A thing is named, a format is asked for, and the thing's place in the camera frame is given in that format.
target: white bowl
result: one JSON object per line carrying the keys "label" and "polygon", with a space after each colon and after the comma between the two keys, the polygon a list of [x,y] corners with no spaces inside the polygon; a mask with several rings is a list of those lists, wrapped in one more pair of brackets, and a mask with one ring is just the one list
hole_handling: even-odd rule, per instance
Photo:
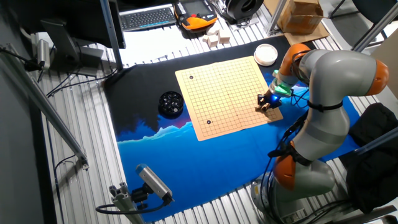
{"label": "white bowl", "polygon": [[261,44],[254,52],[254,60],[262,66],[270,66],[275,63],[278,58],[278,51],[269,44]]}

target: table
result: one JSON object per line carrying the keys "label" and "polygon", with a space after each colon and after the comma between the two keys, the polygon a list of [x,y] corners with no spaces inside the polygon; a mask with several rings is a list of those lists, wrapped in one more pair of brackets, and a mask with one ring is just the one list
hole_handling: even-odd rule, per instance
{"label": "table", "polygon": [[[260,8],[256,16],[260,22],[243,30],[233,31],[233,38],[231,38],[229,44],[209,49],[206,43],[197,38],[196,34],[191,34],[191,39],[187,40],[185,49],[173,52],[167,58],[136,63],[156,63],[163,60],[172,60],[173,58],[233,47],[266,38],[264,28],[267,27],[271,16],[264,6]],[[221,23],[221,26],[223,29],[229,29],[225,23]],[[166,27],[165,29],[175,30],[176,27]],[[338,43],[332,37],[316,40],[313,43],[319,49],[340,49]],[[102,64],[101,70],[98,72],[98,76],[103,77],[109,73],[110,66],[115,68],[112,51],[96,44],[90,47],[106,51],[104,54],[106,62]],[[45,75],[40,87],[47,93],[66,77],[66,74]],[[70,77],[72,83],[90,79],[86,77],[75,78],[74,75]],[[63,90],[57,93],[50,101],[70,128],[72,134],[75,135],[79,144],[85,148],[90,161],[88,171],[81,170],[76,163],[76,159],[71,159],[71,162],[60,165],[57,171],[58,179],[62,180],[60,182],[61,204],[66,222],[128,223],[124,217],[106,216],[95,212],[96,206],[111,203],[108,187],[125,181],[116,138],[113,133],[113,124],[109,115],[108,102],[100,83],[91,82],[74,86],[72,90]],[[375,96],[363,96],[352,97],[351,101],[356,109],[362,113],[369,104],[378,102],[378,99]],[[44,123],[44,129],[47,130],[47,123]],[[53,148],[54,160],[49,159],[50,167],[61,159],[73,155],[51,125],[49,132],[45,132],[45,139],[49,158],[51,158],[50,145]],[[329,161],[328,164],[335,172],[337,185],[332,192],[303,200],[303,210],[298,211],[299,217],[311,213],[327,202],[345,197],[344,179],[346,171],[343,165],[339,159]],[[54,197],[54,199],[58,222],[61,223],[58,199],[57,197]],[[221,195],[212,202],[188,209],[156,223],[261,223],[262,220],[264,220],[264,216],[253,205],[250,198],[250,183],[247,183],[226,195]]]}

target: metal pole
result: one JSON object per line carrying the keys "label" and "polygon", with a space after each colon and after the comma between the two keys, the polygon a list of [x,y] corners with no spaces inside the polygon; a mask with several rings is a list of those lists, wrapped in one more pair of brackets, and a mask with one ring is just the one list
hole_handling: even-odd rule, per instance
{"label": "metal pole", "polygon": [[2,60],[2,68],[9,68],[11,80],[17,81],[23,89],[27,92],[29,97],[34,101],[36,106],[43,112],[46,118],[51,122],[52,126],[57,130],[59,135],[68,144],[70,149],[76,154],[83,168],[88,168],[88,161],[86,154],[81,150],[78,142],[68,127],[62,121],[61,117],[55,111],[54,107],[49,102],[49,99],[44,95],[37,82],[24,70],[21,62],[15,57],[8,54],[0,54]]}
{"label": "metal pole", "polygon": [[282,13],[282,10],[284,9],[286,1],[287,0],[279,0],[278,5],[276,6],[276,9],[275,9],[274,15],[271,18],[271,23],[266,29],[266,34],[268,36],[270,36],[271,31],[274,30],[274,28],[278,22],[278,19],[280,17],[280,14]]}
{"label": "metal pole", "polygon": [[367,143],[366,145],[360,147],[359,149],[356,149],[355,152],[357,152],[359,155],[364,154],[365,152],[368,152],[374,149],[375,147],[378,147],[381,144],[384,144],[396,137],[398,137],[398,128],[394,128],[393,130],[387,132],[386,134],[383,134],[382,136]]}
{"label": "metal pole", "polygon": [[362,52],[370,42],[398,15],[398,3],[376,24],[376,26],[369,32],[362,41],[352,50]]}
{"label": "metal pole", "polygon": [[123,63],[122,63],[122,58],[120,56],[118,38],[116,37],[116,32],[114,31],[114,26],[113,26],[114,24],[113,24],[113,20],[112,20],[111,8],[109,6],[109,1],[101,0],[100,2],[101,2],[102,13],[104,14],[106,28],[108,30],[109,39],[111,41],[113,54],[116,59],[116,68],[118,69],[118,71],[120,71],[123,69]]}

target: black bag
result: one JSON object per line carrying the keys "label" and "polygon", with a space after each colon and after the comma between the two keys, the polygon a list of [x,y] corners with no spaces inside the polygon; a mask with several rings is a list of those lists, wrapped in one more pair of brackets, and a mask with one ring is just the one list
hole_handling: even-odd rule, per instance
{"label": "black bag", "polygon": [[[393,112],[381,103],[370,105],[350,129],[359,146],[375,140],[398,126]],[[348,195],[354,206],[370,213],[398,197],[398,138],[363,155],[354,152],[347,169]]]}

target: wooden go board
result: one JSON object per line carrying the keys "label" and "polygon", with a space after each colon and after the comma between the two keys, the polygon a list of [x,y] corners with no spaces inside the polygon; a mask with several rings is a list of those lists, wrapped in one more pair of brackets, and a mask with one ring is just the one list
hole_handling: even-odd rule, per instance
{"label": "wooden go board", "polygon": [[253,56],[175,72],[199,141],[282,119],[256,111],[268,86]]}

